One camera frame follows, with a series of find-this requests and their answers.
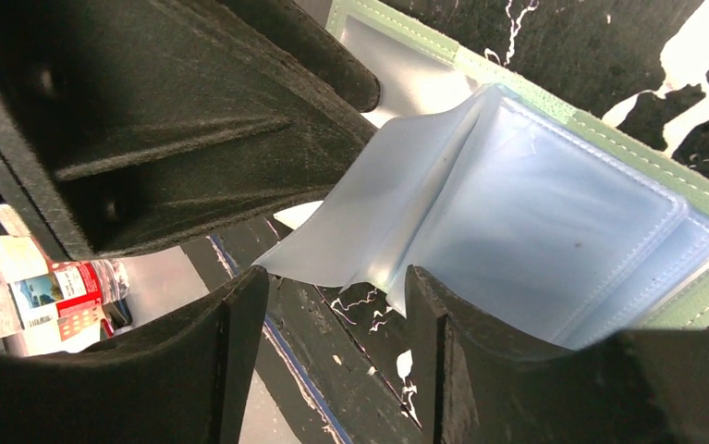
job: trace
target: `plastic bottle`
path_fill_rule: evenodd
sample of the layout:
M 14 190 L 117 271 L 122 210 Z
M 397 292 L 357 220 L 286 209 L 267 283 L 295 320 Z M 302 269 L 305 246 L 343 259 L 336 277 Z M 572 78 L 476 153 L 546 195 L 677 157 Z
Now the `plastic bottle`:
M 128 290 L 125 267 L 112 260 L 61 265 L 43 276 L 0 284 L 0 338 L 57 324 L 75 313 L 123 299 Z

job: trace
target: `red label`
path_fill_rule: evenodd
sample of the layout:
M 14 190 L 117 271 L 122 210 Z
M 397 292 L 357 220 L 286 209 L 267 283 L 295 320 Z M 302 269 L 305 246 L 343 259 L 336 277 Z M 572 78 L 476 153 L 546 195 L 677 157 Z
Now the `red label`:
M 87 294 L 72 299 L 64 299 L 63 301 L 58 302 L 56 304 L 57 315 L 61 318 L 71 317 L 75 313 L 90 310 L 96 305 L 101 305 L 103 303 L 101 287 L 98 284 L 98 278 L 95 275 L 95 269 L 92 265 L 77 265 L 77 270 L 82 278 L 82 282 L 84 282 L 84 287 Z

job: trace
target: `translucent plastic pouch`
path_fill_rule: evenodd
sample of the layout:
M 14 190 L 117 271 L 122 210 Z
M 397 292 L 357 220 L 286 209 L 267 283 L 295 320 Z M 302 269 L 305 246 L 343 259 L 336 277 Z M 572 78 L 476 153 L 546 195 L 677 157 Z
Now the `translucent plastic pouch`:
M 534 336 L 580 347 L 709 267 L 709 217 L 506 88 L 388 122 L 301 228 L 263 256 L 405 314 L 408 265 Z

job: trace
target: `green fabric border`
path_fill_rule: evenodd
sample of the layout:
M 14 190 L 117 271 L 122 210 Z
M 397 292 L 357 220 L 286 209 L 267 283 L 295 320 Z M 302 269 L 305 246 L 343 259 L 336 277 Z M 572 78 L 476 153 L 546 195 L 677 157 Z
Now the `green fabric border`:
M 568 127 L 627 165 L 684 195 L 698 210 L 709 215 L 709 180 L 696 171 L 668 159 L 583 111 L 572 117 Z M 709 271 L 649 315 L 643 324 L 646 327 L 709 326 Z
M 458 42 L 441 32 L 376 0 L 335 0 L 327 20 L 327 30 L 340 40 L 349 17 L 450 66 L 460 48 Z
M 501 83 L 527 102 L 607 153 L 686 196 L 709 215 L 709 180 L 668 159 L 600 119 L 580 111 L 550 92 L 460 46 L 418 20 L 377 0 L 335 0 L 327 29 L 340 39 L 346 20 L 360 20 L 407 46 L 463 71 L 481 83 Z M 642 321 L 644 327 L 709 326 L 709 270 Z

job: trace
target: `bottle label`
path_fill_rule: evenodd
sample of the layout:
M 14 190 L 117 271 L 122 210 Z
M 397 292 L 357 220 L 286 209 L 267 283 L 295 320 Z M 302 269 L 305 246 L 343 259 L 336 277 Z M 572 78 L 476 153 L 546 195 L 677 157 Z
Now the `bottle label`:
M 65 341 L 77 336 L 93 325 L 104 328 L 104 321 L 107 321 L 104 309 L 101 305 L 96 305 L 92 308 L 78 310 L 69 316 L 61 317 L 57 321 L 57 331 L 60 333 L 60 340 Z
M 77 264 L 48 275 L 8 284 L 23 328 L 37 327 L 102 304 L 91 264 Z

